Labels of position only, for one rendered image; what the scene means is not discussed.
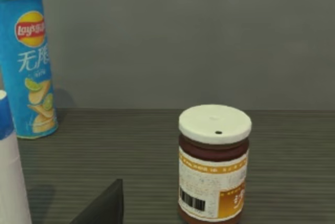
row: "brown jar contents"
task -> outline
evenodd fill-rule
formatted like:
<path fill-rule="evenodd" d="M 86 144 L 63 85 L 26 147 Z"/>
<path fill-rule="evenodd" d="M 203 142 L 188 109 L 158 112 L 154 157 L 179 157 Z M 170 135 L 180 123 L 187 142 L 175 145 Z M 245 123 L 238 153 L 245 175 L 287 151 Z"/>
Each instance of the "brown jar contents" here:
<path fill-rule="evenodd" d="M 244 203 L 251 120 L 222 105 L 201 105 L 179 119 L 178 211 L 188 224 L 237 224 Z"/>

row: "tabletop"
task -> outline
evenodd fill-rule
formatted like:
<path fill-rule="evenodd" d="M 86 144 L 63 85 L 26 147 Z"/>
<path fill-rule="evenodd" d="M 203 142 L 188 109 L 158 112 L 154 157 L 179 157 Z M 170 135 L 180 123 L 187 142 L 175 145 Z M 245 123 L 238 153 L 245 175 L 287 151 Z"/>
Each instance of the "tabletop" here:
<path fill-rule="evenodd" d="M 115 179 L 125 224 L 182 224 L 181 110 L 61 109 L 59 130 L 19 140 L 34 224 L 68 224 Z M 241 224 L 335 223 L 335 111 L 247 111 L 253 121 Z"/>

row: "jar label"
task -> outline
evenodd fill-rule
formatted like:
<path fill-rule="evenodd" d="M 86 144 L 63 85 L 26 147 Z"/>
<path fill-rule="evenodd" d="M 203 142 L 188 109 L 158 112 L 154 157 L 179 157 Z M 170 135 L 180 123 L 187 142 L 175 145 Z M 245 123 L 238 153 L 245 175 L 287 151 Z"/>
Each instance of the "jar label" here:
<path fill-rule="evenodd" d="M 179 147 L 179 200 L 182 210 L 203 221 L 225 221 L 242 211 L 248 153 L 238 159 L 196 159 Z"/>

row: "lime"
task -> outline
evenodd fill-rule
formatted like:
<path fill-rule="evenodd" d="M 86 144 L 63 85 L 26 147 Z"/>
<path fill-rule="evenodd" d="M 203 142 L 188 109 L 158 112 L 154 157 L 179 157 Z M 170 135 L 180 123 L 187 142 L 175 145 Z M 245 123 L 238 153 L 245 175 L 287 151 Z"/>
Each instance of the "lime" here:
<path fill-rule="evenodd" d="M 49 93 L 43 101 L 43 108 L 44 110 L 51 110 L 52 107 L 53 107 L 53 95 Z"/>
<path fill-rule="evenodd" d="M 34 82 L 31 79 L 25 79 L 25 85 L 32 92 L 38 92 L 39 90 L 42 89 L 42 85 Z"/>

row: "lay's chip can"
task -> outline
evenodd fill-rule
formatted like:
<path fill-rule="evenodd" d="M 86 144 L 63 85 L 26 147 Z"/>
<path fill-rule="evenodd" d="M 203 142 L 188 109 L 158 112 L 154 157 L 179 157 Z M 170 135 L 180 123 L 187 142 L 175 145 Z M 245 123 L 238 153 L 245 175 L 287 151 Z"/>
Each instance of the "lay's chip can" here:
<path fill-rule="evenodd" d="M 58 127 L 42 0 L 0 0 L 0 65 L 18 137 Z"/>

